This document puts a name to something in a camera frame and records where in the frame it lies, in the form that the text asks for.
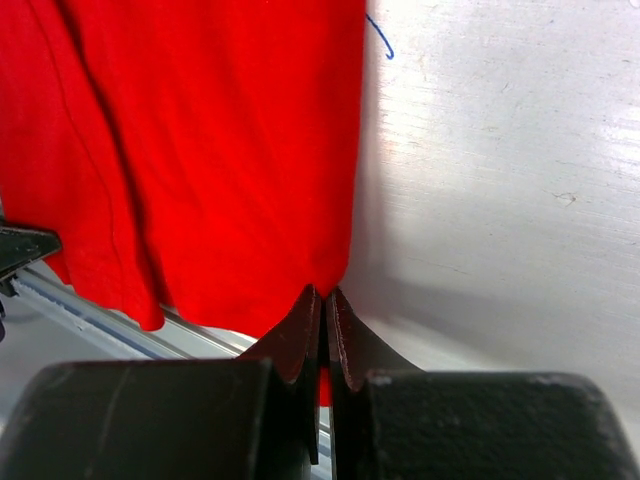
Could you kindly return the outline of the red t shirt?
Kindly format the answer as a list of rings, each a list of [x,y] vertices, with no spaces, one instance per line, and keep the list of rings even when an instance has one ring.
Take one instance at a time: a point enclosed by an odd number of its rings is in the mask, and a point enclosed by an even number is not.
[[[88,300],[261,337],[347,268],[362,1],[5,1],[1,204]]]

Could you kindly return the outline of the aluminium mounting rail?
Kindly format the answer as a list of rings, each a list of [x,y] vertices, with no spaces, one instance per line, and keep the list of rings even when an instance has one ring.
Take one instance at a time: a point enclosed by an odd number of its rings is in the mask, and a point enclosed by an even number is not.
[[[248,343],[241,335],[191,327],[178,318],[171,318],[161,332],[142,332],[124,316],[93,306],[31,270],[20,276],[15,287],[19,300],[103,348],[109,355],[105,361],[233,359],[241,355]],[[74,362],[103,361],[52,360],[44,369]],[[326,417],[317,413],[319,456],[306,479],[327,479],[331,475]]]

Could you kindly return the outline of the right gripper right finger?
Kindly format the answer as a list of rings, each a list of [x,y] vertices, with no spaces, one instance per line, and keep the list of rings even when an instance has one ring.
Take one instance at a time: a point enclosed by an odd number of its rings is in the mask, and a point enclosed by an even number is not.
[[[340,290],[326,302],[338,479],[635,479],[604,393],[559,372],[434,372],[402,357]]]

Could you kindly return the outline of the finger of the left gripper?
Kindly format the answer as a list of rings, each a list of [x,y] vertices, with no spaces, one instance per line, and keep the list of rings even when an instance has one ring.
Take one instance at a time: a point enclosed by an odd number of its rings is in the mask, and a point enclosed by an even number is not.
[[[62,248],[58,235],[9,224],[1,225],[1,280],[13,276],[19,269],[57,253]]]

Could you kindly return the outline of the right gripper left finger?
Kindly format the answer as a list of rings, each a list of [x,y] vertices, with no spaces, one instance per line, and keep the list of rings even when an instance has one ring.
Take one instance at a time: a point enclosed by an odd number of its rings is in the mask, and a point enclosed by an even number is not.
[[[5,479],[306,479],[318,461],[321,298],[233,359],[62,363],[1,437]]]

